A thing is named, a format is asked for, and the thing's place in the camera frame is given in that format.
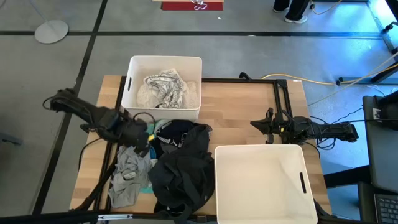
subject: crumpled white cloth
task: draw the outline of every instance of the crumpled white cloth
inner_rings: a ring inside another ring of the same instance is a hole
[[[152,90],[145,83],[141,85],[137,93],[137,106],[140,108],[155,108],[159,100],[152,94]],[[197,83],[187,82],[187,90],[182,95],[180,109],[194,109],[199,106]]]
[[[159,100],[157,108],[179,109],[187,84],[180,78],[176,69],[161,71],[144,79],[152,94]]]

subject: white plastic bin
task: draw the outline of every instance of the white plastic bin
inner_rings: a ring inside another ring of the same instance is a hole
[[[215,150],[220,224],[316,224],[298,145],[219,146]]]
[[[140,112],[150,113],[159,119],[186,119],[196,121],[201,105],[201,58],[179,56],[133,56],[127,72],[124,86],[122,107],[131,115]],[[198,103],[193,109],[159,109],[140,108],[137,105],[137,92],[144,83],[144,78],[159,74],[162,70],[175,68],[185,82],[195,81],[197,84]]]

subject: gray cloth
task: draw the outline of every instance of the gray cloth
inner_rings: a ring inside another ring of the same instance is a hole
[[[119,148],[118,163],[111,180],[113,186],[108,192],[113,208],[135,204],[141,187],[148,186],[150,168],[149,153],[141,158],[134,152],[134,147]]]
[[[161,71],[144,79],[152,94],[159,100],[157,108],[179,109],[182,105],[182,95],[187,90],[187,84],[180,78],[175,69]]]

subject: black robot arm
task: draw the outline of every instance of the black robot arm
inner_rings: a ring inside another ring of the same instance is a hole
[[[358,138],[355,126],[350,123],[318,124],[303,116],[291,118],[287,113],[285,115],[289,120],[284,121],[272,119],[273,115],[274,110],[269,108],[265,119],[250,122],[262,134],[268,135],[266,144],[274,143],[272,134],[278,134],[282,138],[283,144],[303,144],[308,139],[327,138],[355,142]]]
[[[82,99],[79,99],[71,89],[59,90],[50,100],[50,110],[63,111],[77,115],[87,124],[80,127],[86,131],[95,131],[105,141],[118,143],[130,147],[144,157],[149,151],[146,132],[147,125],[141,119],[130,118],[115,109],[96,107]]]

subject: yellow cable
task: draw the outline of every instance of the yellow cable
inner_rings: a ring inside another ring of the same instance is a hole
[[[313,13],[315,13],[316,15],[322,15],[332,9],[334,9],[336,6],[338,6],[340,3],[342,2],[342,0],[339,0],[338,2],[336,2],[336,4],[334,6],[332,6],[330,9],[326,10],[325,12],[316,12],[315,11],[315,4],[313,3],[313,1],[311,0],[311,5],[313,5],[314,7],[312,8]]]
[[[398,66],[398,64],[393,65],[393,66],[391,66],[391,67],[388,67],[388,68],[386,68],[386,69],[384,69],[384,70],[381,70],[380,72],[373,73],[373,74],[371,74],[371,75],[377,75],[377,74],[379,74],[379,73],[381,73],[381,72],[388,71],[388,70],[390,70],[390,69],[392,69],[392,68],[395,68],[395,67],[397,67],[397,66]],[[321,85],[336,85],[336,83],[318,82],[318,81],[314,81],[314,80],[309,80],[309,79],[307,79],[307,78],[300,78],[300,77],[295,77],[295,76],[293,76],[293,75],[278,74],[278,73],[276,73],[276,74],[265,75],[265,76],[263,76],[261,79],[266,79],[266,78],[268,78],[268,77],[274,77],[274,76],[290,77],[290,78],[295,78],[295,79],[298,79],[298,80],[303,80],[303,81],[312,82],[312,83],[321,84]],[[341,83],[352,83],[352,82],[355,82],[356,80],[358,80],[358,79],[343,81],[343,82],[341,82]]]

